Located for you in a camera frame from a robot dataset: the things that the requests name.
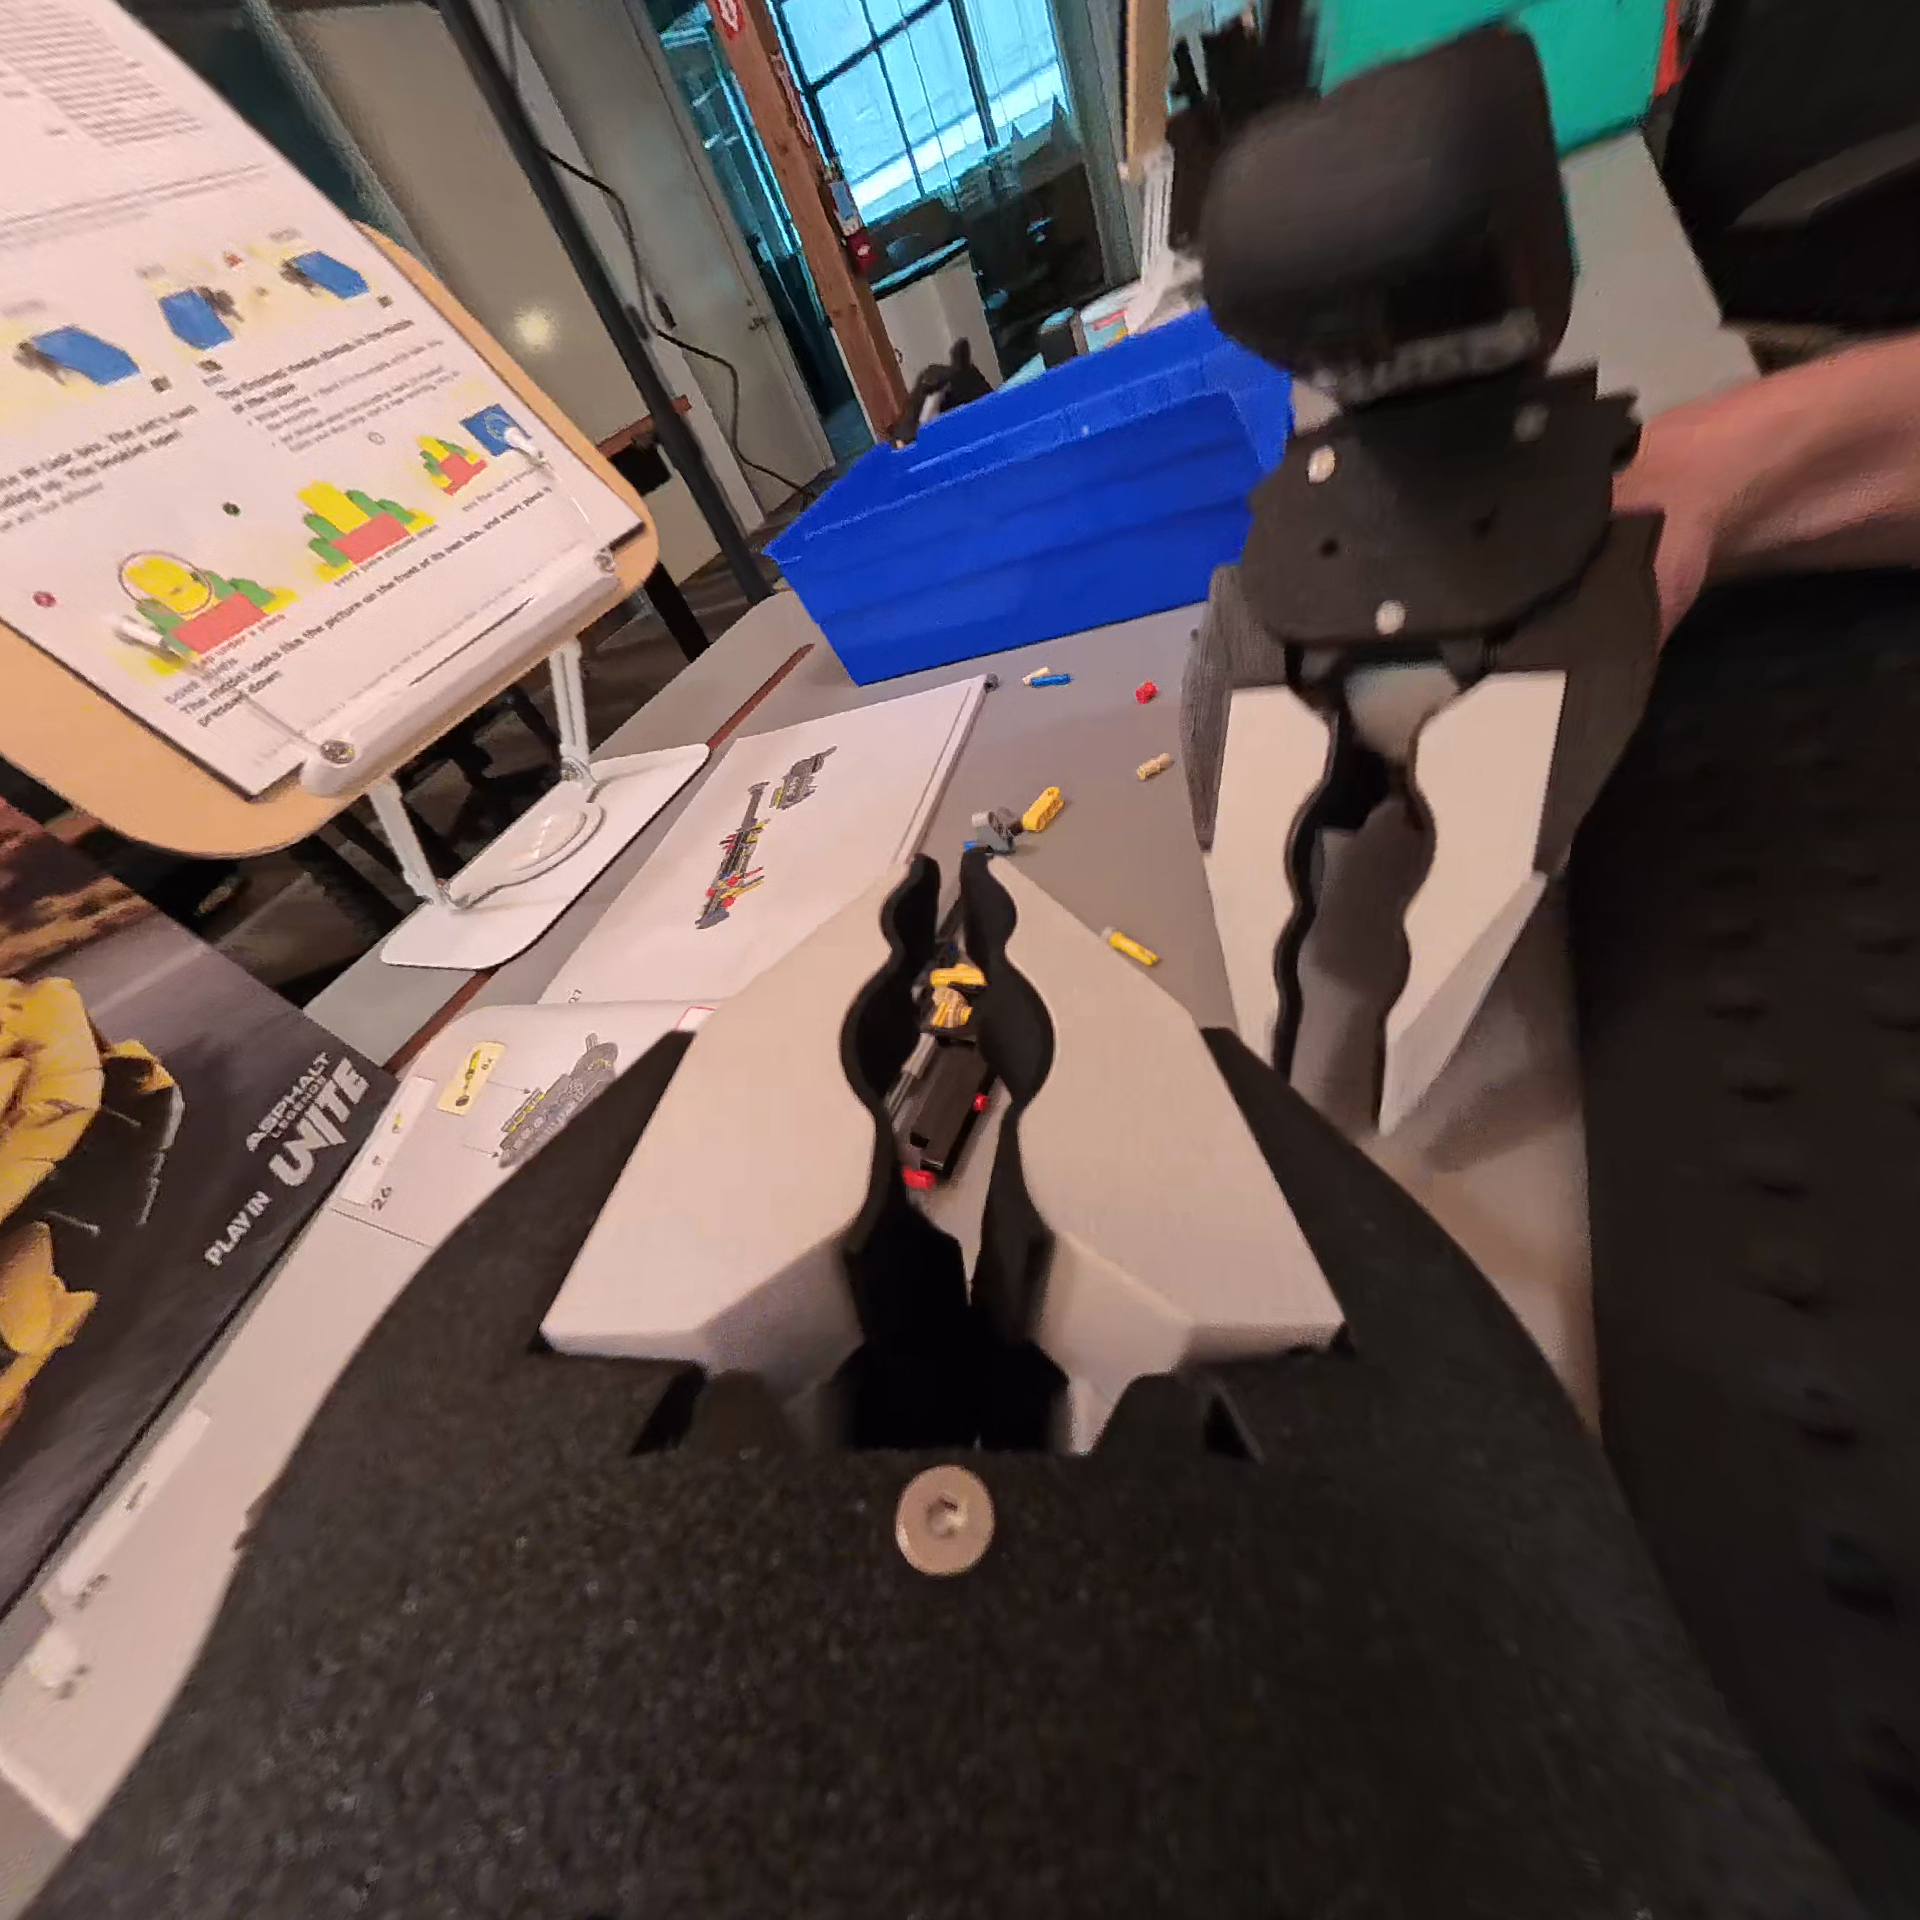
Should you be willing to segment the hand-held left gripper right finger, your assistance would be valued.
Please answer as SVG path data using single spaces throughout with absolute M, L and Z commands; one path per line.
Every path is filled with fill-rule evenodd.
M 964 854 L 980 1042 L 1005 1094 L 973 1298 L 1090 1453 L 1139 1381 L 1334 1344 L 1347 1314 L 1212 1033 L 1012 859 Z

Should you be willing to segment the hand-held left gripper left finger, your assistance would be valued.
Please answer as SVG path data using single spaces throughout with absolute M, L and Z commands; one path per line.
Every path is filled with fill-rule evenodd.
M 939 901 L 912 857 L 707 1017 L 547 1310 L 550 1348 L 744 1374 L 838 1401 L 855 1445 L 941 1445 L 943 1237 L 886 1100 Z

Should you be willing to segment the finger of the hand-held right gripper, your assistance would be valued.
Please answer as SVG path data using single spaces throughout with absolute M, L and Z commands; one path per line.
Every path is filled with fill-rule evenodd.
M 1239 1041 L 1288 1075 L 1303 1017 L 1312 846 L 1336 732 L 1293 688 L 1237 688 L 1205 857 Z
M 1431 848 L 1400 917 L 1405 973 L 1382 1017 L 1382 1136 L 1450 1068 L 1544 892 L 1541 834 L 1566 685 L 1560 669 L 1492 675 L 1412 744 Z

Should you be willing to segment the black toy gear assembly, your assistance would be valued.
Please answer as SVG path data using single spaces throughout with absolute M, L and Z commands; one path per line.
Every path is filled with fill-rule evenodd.
M 975 1014 L 984 973 L 960 934 L 939 934 L 909 1004 L 916 1037 L 886 1094 L 903 1187 L 935 1194 L 960 1168 L 997 1089 Z

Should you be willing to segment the person's right forearm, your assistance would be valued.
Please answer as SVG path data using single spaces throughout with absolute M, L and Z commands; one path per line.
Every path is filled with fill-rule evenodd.
M 1712 577 L 1918 564 L 1918 339 L 1866 344 L 1735 389 Z

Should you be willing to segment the toy car set box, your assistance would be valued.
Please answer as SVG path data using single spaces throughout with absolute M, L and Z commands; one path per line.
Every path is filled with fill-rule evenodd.
M 392 1090 L 4 804 L 4 1609 L 347 1172 Z

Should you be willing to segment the person's right hand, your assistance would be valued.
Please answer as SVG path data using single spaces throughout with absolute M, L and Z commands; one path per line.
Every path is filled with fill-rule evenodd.
M 1710 397 L 1654 416 L 1613 480 L 1618 517 L 1661 521 L 1652 556 L 1661 640 L 1674 635 L 1715 570 L 1728 500 L 1720 414 L 1720 401 Z

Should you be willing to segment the blue plastic bin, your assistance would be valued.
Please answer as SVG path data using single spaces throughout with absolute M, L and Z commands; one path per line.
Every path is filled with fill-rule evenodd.
M 1291 430 L 1208 312 L 875 445 L 772 545 L 858 685 L 1200 603 Z

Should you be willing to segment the building instruction booklet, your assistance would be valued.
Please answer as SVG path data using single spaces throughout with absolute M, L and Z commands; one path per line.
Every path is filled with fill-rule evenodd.
M 919 851 L 982 678 L 740 738 L 536 1004 L 460 1014 L 69 1529 L 4 1651 L 4 1812 L 71 1846 L 150 1740 L 248 1514 L 419 1267 L 536 1150 Z

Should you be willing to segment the black dimpled mat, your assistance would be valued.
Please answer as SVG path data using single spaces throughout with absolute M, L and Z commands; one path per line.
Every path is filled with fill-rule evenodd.
M 1603 1442 L 1746 1740 L 1916 1915 L 1916 570 L 1693 608 L 1567 934 Z

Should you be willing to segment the white cabinet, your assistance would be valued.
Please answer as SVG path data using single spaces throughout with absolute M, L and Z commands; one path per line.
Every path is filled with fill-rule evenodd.
M 1000 362 L 964 237 L 882 274 L 870 290 L 907 389 L 926 368 L 950 362 L 960 341 L 989 389 L 1000 387 Z

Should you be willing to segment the wooden pillar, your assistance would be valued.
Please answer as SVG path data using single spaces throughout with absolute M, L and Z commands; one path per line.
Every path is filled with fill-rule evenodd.
M 783 206 L 800 235 L 811 284 L 822 302 L 836 347 L 848 365 L 862 414 L 877 444 L 904 412 L 907 387 L 891 339 L 880 321 L 864 252 L 852 246 L 836 178 L 808 129 L 792 66 L 783 56 L 772 6 L 766 2 L 708 2 L 723 35 L 750 120 L 756 129 Z

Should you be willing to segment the wooden book stand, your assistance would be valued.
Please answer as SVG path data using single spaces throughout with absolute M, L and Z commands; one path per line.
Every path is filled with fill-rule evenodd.
M 111 707 L 4 625 L 4 757 L 123 836 L 199 857 L 288 848 L 359 801 L 375 808 L 419 910 L 382 955 L 406 969 L 492 969 L 547 934 L 658 812 L 703 768 L 703 745 L 594 760 L 584 722 L 580 635 L 658 564 L 655 525 L 634 485 L 559 406 L 516 371 L 477 321 L 396 243 L 372 244 L 444 314 L 539 426 L 635 507 L 639 531 L 589 556 L 572 585 L 542 587 L 437 672 L 396 688 L 355 748 L 327 736 L 300 774 L 247 801 L 167 738 Z M 444 880 L 408 820 L 397 770 L 438 745 L 495 696 L 547 665 L 555 690 L 559 779 L 523 819 Z

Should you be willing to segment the black stand pole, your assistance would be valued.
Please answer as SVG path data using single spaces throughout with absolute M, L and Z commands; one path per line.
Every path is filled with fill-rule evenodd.
M 661 462 L 642 506 L 675 585 L 750 578 L 762 498 L 730 440 L 730 344 L 680 296 L 748 318 L 730 237 L 634 4 L 437 4 L 499 145 L 578 284 L 618 376 L 574 410 L 613 464 Z

